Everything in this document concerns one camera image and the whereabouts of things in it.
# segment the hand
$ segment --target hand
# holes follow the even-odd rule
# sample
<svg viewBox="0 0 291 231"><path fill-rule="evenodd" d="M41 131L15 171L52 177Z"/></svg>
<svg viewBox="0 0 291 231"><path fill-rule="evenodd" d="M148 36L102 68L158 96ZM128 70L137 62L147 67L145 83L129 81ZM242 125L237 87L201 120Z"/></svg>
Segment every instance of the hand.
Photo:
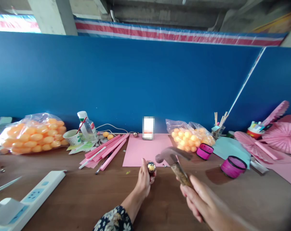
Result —
<svg viewBox="0 0 291 231"><path fill-rule="evenodd" d="M256 230L229 208L202 182L193 175L189 176L194 189L181 185L180 189L194 217L204 219L214 230Z"/></svg>
<svg viewBox="0 0 291 231"><path fill-rule="evenodd" d="M150 176L147 167L148 162L150 161L146 161L144 158L142 158L142 166L140 167L138 181L135 187L135 190L139 192L144 198L149 195L151 184L154 183L156 177L156 171Z"/></svg>

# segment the blue wall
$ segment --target blue wall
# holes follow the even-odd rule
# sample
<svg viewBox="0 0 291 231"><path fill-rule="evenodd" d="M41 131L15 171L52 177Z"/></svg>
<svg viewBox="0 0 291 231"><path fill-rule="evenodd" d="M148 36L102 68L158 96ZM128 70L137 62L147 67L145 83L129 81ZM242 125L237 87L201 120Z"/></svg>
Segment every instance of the blue wall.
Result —
<svg viewBox="0 0 291 231"><path fill-rule="evenodd" d="M86 110L96 126L140 132L142 116L155 116L157 133L167 132L166 118L209 129L214 112L223 115L231 107L259 52L0 32L0 116L49 112L77 128L77 112Z"/></svg>
<svg viewBox="0 0 291 231"><path fill-rule="evenodd" d="M238 98L226 126L247 130L251 121L263 121L283 101L291 114L291 48L267 47Z"/></svg>

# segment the pink paper fan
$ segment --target pink paper fan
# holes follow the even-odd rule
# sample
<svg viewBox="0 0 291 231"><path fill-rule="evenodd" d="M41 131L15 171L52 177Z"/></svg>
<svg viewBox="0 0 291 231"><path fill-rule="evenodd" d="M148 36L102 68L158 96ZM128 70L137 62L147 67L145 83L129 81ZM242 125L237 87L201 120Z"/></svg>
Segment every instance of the pink paper fan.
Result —
<svg viewBox="0 0 291 231"><path fill-rule="evenodd" d="M286 122L286 123L291 123L291 115L286 115L279 119L277 122Z"/></svg>
<svg viewBox="0 0 291 231"><path fill-rule="evenodd" d="M273 164L275 161L269 157L259 146L255 144L256 140L244 132L235 132L235 138L241 145L255 158L261 159L268 164Z"/></svg>
<svg viewBox="0 0 291 231"><path fill-rule="evenodd" d="M262 135L262 140L275 150L291 154L291 123L276 122Z"/></svg>
<svg viewBox="0 0 291 231"><path fill-rule="evenodd" d="M264 126L268 125L271 122L274 122L277 118L285 114L286 110L289 107L289 102L287 100L282 101L277 108L261 123Z"/></svg>

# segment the pink cup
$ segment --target pink cup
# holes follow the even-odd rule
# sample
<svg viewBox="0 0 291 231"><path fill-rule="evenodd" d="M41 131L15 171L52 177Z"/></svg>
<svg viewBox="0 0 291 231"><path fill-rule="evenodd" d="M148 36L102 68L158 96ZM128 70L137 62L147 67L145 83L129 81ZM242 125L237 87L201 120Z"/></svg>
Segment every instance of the pink cup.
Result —
<svg viewBox="0 0 291 231"><path fill-rule="evenodd" d="M238 157L228 156L220 168L226 176L235 179L245 172L247 164Z"/></svg>
<svg viewBox="0 0 291 231"><path fill-rule="evenodd" d="M197 156L203 160L208 160L210 155L213 153L213 150L214 148L212 148L210 145L202 143L197 150Z"/></svg>

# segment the hammer head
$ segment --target hammer head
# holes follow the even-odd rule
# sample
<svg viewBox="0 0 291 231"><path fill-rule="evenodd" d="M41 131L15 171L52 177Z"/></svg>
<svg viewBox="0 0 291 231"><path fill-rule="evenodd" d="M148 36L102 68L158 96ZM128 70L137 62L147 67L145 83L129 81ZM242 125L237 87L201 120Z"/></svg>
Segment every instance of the hammer head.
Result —
<svg viewBox="0 0 291 231"><path fill-rule="evenodd" d="M168 165L171 166L178 162L176 155L181 156L187 160L191 160L192 158L192 155L188 152L185 152L175 147L168 147L165 148L160 154L156 155L155 161L157 163L161 163L165 160Z"/></svg>

